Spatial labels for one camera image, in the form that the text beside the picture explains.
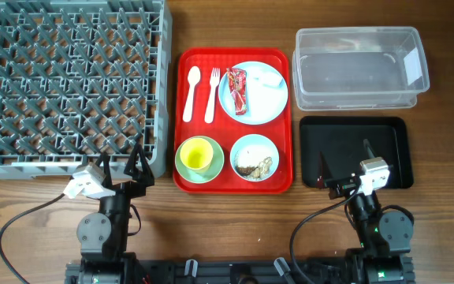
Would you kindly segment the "red plastic tray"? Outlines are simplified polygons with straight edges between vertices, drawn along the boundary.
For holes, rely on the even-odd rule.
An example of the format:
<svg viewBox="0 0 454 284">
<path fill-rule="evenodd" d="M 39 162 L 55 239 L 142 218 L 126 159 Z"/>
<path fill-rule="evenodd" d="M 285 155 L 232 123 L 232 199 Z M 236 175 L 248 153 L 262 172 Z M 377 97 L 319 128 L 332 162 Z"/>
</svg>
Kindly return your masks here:
<svg viewBox="0 0 454 284">
<path fill-rule="evenodd" d="M 246 125 L 235 121 L 221 107 L 218 94 L 212 123 L 204 121 L 209 96 L 209 80 L 213 68 L 225 71 L 241 62 L 263 62 L 274 67 L 285 79 L 289 79 L 288 59 L 276 49 L 268 47 L 197 47 L 186 50 L 180 57 L 177 78 L 177 114 L 175 122 L 174 146 L 178 148 L 193 136 L 208 136 L 215 140 L 224 152 L 224 166 L 221 173 L 204 184 L 185 181 L 173 172 L 173 180 L 178 188 L 188 193 L 204 194 L 279 194 L 286 191 L 294 177 L 292 145 L 292 107 L 289 98 L 282 113 L 273 121 L 262 125 Z M 182 119 L 188 94 L 188 72 L 198 66 L 200 82 L 195 86 L 192 120 Z M 279 166 L 276 173 L 265 181 L 245 181 L 235 174 L 230 163 L 230 151 L 236 141 L 248 134 L 260 134 L 272 140 L 279 152 Z"/>
</svg>

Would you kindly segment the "red snack wrapper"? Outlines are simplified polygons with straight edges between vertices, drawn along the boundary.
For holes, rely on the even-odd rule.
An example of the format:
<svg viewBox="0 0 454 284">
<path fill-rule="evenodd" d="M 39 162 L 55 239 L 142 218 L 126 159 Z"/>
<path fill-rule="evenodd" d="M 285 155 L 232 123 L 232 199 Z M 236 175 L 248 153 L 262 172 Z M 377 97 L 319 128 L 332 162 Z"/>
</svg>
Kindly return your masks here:
<svg viewBox="0 0 454 284">
<path fill-rule="evenodd" d="M 247 112 L 247 72 L 244 69 L 227 68 L 229 90 L 233 98 L 235 113 L 240 116 Z"/>
</svg>

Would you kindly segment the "food scraps and rice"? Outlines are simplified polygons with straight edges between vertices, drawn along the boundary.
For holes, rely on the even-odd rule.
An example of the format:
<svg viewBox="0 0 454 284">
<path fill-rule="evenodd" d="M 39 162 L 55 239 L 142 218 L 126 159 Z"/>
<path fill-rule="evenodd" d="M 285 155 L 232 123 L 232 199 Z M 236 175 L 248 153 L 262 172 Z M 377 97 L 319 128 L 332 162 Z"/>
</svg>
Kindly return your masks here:
<svg viewBox="0 0 454 284">
<path fill-rule="evenodd" d="M 242 177 L 251 181 L 262 180 L 273 165 L 271 150 L 267 147 L 249 145 L 236 153 L 234 168 Z"/>
</svg>

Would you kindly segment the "clear plastic bin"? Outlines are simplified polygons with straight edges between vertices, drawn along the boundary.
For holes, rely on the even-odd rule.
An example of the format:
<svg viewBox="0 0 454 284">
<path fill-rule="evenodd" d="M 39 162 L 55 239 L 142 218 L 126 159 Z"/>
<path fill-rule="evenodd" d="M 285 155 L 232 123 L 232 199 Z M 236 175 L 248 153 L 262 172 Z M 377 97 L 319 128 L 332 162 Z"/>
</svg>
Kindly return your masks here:
<svg viewBox="0 0 454 284">
<path fill-rule="evenodd" d="M 292 81 L 303 111 L 411 108 L 430 89 L 422 40 L 410 26 L 301 28 Z"/>
</svg>

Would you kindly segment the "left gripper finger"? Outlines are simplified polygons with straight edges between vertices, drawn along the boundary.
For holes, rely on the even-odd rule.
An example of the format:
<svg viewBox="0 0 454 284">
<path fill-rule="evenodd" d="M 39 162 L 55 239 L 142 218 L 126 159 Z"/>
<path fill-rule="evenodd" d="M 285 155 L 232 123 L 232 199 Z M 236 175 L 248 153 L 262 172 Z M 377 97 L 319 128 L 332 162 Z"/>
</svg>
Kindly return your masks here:
<svg viewBox="0 0 454 284">
<path fill-rule="evenodd" d="M 95 161 L 95 165 L 102 170 L 104 178 L 102 180 L 102 186 L 104 188 L 110 189 L 113 185 L 112 177 L 110 172 L 110 156 L 106 153 L 101 153 L 100 156 Z"/>
<path fill-rule="evenodd" d="M 142 185 L 154 185 L 154 175 L 148 165 L 143 146 L 137 144 L 133 149 L 126 163 L 124 174 L 133 181 Z"/>
</svg>

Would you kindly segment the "green plastic bowl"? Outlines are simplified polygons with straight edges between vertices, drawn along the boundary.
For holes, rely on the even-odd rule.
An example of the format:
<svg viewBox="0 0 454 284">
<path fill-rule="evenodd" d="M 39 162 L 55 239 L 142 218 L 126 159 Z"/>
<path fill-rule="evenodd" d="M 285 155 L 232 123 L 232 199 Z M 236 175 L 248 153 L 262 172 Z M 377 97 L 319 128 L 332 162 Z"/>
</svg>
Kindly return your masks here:
<svg viewBox="0 0 454 284">
<path fill-rule="evenodd" d="M 177 170 L 177 173 L 181 178 L 183 178 L 185 181 L 189 181 L 194 184 L 204 184 L 209 181 L 213 181 L 220 173 L 221 170 L 224 166 L 224 152 L 221 148 L 221 146 L 212 138 L 208 136 L 193 136 L 193 137 L 202 137 L 208 140 L 214 149 L 214 156 L 212 163 L 210 164 L 210 167 L 207 171 L 202 172 L 202 173 L 196 173 L 192 170 L 189 170 L 181 161 L 180 161 L 180 149 L 181 145 L 177 149 L 177 152 L 175 154 L 175 167 Z"/>
</svg>

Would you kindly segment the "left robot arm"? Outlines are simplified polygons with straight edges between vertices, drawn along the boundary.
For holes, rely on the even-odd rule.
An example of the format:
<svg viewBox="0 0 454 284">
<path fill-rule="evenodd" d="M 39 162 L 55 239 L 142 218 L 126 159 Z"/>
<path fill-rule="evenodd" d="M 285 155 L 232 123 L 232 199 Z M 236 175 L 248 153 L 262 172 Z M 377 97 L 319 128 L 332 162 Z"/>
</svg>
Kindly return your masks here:
<svg viewBox="0 0 454 284">
<path fill-rule="evenodd" d="M 84 182 L 86 189 L 95 193 L 87 196 L 99 201 L 99 210 L 85 216 L 79 223 L 76 235 L 82 256 L 77 275 L 70 275 L 66 283 L 149 283 L 150 276 L 136 258 L 127 252 L 131 204 L 134 198 L 146 195 L 154 185 L 154 175 L 141 145 L 136 145 L 128 158 L 124 174 L 131 180 L 114 184 L 110 175 L 110 157 L 102 153 L 89 166 L 94 173 Z"/>
</svg>

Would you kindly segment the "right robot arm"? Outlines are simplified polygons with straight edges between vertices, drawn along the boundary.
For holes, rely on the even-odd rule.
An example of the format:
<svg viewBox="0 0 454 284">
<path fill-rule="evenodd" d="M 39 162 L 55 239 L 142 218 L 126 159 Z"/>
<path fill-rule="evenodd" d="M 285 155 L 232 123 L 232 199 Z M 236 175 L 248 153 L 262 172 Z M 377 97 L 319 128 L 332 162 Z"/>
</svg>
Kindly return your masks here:
<svg viewBox="0 0 454 284">
<path fill-rule="evenodd" d="M 411 251 L 413 214 L 398 205 L 381 206 L 376 191 L 386 186 L 391 166 L 374 155 L 368 140 L 363 146 L 369 158 L 359 171 L 334 177 L 325 156 L 319 155 L 318 187 L 329 190 L 329 198 L 345 198 L 345 210 L 359 238 L 360 247 L 350 248 L 340 273 L 344 283 L 414 283 Z"/>
</svg>

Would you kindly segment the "white plastic fork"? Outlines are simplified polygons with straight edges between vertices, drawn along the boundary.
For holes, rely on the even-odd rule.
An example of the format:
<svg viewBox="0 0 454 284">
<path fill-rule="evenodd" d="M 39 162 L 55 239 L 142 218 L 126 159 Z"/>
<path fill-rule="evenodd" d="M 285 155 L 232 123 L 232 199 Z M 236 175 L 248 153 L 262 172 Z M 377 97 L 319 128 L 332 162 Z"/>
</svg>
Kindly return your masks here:
<svg viewBox="0 0 454 284">
<path fill-rule="evenodd" d="M 210 94 L 207 102 L 207 108 L 205 112 L 204 121 L 207 124 L 210 124 L 214 120 L 214 104 L 215 104 L 215 95 L 216 89 L 219 85 L 220 81 L 220 69 L 213 68 L 212 73 L 210 75 Z"/>
</svg>

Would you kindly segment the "black plastic tray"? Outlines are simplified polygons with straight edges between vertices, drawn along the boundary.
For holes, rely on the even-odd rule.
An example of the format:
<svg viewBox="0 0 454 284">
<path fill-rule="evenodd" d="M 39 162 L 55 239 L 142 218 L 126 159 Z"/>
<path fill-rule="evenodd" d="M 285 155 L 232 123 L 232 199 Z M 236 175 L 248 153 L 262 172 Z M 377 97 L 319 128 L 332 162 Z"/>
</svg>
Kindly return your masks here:
<svg viewBox="0 0 454 284">
<path fill-rule="evenodd" d="M 408 189 L 414 184 L 407 127 L 398 117 L 307 116 L 300 120 L 303 183 L 315 188 L 319 152 L 333 178 L 344 178 L 368 159 L 363 140 L 368 139 L 378 157 L 389 165 L 387 189 Z"/>
</svg>

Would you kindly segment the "white tissue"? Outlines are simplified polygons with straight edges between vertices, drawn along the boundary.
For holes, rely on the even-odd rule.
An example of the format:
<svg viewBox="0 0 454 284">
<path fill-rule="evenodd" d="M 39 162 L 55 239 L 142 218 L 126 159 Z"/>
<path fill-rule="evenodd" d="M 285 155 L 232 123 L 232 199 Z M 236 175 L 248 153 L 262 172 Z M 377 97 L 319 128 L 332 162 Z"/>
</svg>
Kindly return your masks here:
<svg viewBox="0 0 454 284">
<path fill-rule="evenodd" d="M 279 73 L 274 72 L 253 72 L 250 73 L 250 77 L 261 85 L 278 88 L 283 81 L 283 77 Z"/>
</svg>

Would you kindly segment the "light blue bowl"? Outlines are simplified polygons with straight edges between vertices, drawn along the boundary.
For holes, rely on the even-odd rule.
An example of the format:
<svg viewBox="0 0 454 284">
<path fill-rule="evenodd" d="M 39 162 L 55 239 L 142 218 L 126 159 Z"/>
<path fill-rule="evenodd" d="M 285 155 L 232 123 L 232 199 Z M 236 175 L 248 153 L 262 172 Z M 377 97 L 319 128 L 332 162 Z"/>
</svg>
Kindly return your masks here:
<svg viewBox="0 0 454 284">
<path fill-rule="evenodd" d="M 271 157 L 273 159 L 273 165 L 270 168 L 269 174 L 267 176 L 265 176 L 262 180 L 252 181 L 252 182 L 260 182 L 260 181 L 265 181 L 265 180 L 269 179 L 276 173 L 276 170 L 279 166 L 279 162 L 280 162 L 279 152 L 278 152 L 278 149 L 277 149 L 275 143 L 272 140 L 270 140 L 269 138 L 267 138 L 263 135 L 260 135 L 260 134 L 248 134 L 246 136 L 242 136 L 232 146 L 231 151 L 230 151 L 230 163 L 231 163 L 231 166 L 232 166 L 235 174 L 237 174 L 240 178 L 242 178 L 245 181 L 251 181 L 251 180 L 241 177 L 235 171 L 235 168 L 234 168 L 236 153 L 239 150 L 241 150 L 242 148 L 249 146 L 249 145 L 263 146 L 263 147 L 267 147 L 271 150 L 271 152 L 272 152 Z"/>
</svg>

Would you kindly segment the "grey dishwasher rack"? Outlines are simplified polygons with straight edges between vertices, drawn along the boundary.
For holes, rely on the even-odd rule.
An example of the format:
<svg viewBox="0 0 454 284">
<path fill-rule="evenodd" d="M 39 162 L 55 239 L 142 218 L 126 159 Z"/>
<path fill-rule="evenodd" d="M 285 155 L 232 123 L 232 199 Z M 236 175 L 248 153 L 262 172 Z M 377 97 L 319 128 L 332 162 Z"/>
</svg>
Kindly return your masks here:
<svg viewBox="0 0 454 284">
<path fill-rule="evenodd" d="M 142 147 L 166 170 L 164 1 L 0 1 L 0 179 L 69 175 Z"/>
</svg>

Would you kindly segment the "white plastic spoon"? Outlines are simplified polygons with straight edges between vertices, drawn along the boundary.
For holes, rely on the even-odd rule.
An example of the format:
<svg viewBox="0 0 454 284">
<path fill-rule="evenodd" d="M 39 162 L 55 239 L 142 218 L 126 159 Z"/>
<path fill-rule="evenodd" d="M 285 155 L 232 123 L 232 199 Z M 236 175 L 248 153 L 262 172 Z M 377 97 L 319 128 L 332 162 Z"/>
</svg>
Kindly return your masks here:
<svg viewBox="0 0 454 284">
<path fill-rule="evenodd" d="M 188 94 L 185 101 L 184 112 L 182 119 L 184 122 L 190 122 L 192 120 L 193 101 L 195 94 L 195 86 L 200 82 L 201 73 L 198 66 L 193 66 L 188 72 Z"/>
</svg>

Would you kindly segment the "yellow plastic cup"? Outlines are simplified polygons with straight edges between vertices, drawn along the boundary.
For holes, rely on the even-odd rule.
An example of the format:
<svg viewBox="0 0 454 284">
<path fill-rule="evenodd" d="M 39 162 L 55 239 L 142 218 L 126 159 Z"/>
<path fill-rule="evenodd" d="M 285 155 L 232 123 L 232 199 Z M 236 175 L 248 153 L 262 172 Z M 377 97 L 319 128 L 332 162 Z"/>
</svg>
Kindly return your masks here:
<svg viewBox="0 0 454 284">
<path fill-rule="evenodd" d="M 214 156 L 212 144 L 202 137 L 192 137 L 186 140 L 180 149 L 180 161 L 196 173 L 209 169 Z"/>
</svg>

